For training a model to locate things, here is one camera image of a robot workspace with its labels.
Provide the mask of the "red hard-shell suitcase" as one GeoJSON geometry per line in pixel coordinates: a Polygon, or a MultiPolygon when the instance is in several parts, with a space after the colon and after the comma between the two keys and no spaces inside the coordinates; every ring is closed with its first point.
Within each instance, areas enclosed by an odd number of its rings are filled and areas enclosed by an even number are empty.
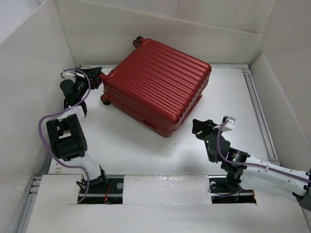
{"type": "Polygon", "coordinates": [[[212,67],[151,38],[139,36],[133,45],[123,61],[99,75],[104,84],[101,101],[168,138],[201,99],[212,67]]]}

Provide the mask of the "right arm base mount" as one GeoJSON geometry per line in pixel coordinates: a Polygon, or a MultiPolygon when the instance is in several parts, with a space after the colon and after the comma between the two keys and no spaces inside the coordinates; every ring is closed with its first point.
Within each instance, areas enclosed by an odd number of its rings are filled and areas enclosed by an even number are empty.
{"type": "Polygon", "coordinates": [[[211,195],[212,204],[256,204],[256,196],[253,190],[241,188],[229,188],[225,175],[209,176],[208,192],[211,195]]]}

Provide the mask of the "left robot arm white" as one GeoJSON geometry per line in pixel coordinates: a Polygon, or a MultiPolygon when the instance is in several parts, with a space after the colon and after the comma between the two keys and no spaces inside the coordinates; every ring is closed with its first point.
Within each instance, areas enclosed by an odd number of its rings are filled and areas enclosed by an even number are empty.
{"type": "Polygon", "coordinates": [[[102,67],[62,71],[60,89],[64,94],[64,111],[49,116],[46,122],[53,158],[64,167],[78,168],[85,173],[86,176],[77,181],[83,193],[101,193],[109,188],[105,171],[87,154],[87,141],[80,124],[80,119],[87,115],[86,97],[102,83],[100,75],[102,67]]]}

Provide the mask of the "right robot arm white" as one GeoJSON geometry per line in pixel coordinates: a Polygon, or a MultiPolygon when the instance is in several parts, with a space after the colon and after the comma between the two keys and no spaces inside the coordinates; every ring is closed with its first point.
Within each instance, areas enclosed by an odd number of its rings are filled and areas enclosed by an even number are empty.
{"type": "Polygon", "coordinates": [[[223,137],[234,130],[236,120],[225,116],[221,124],[213,120],[193,119],[192,134],[205,144],[208,160],[220,163],[227,172],[225,186],[231,193],[242,190],[261,190],[282,196],[295,197],[300,207],[311,209],[311,173],[274,165],[249,153],[235,149],[223,137]]]}

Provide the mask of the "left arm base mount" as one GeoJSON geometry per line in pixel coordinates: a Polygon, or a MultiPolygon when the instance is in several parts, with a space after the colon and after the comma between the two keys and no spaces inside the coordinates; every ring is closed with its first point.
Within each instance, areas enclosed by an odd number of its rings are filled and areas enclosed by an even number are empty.
{"type": "Polygon", "coordinates": [[[107,179],[108,185],[92,184],[80,204],[122,204],[124,176],[111,175],[107,179]]]}

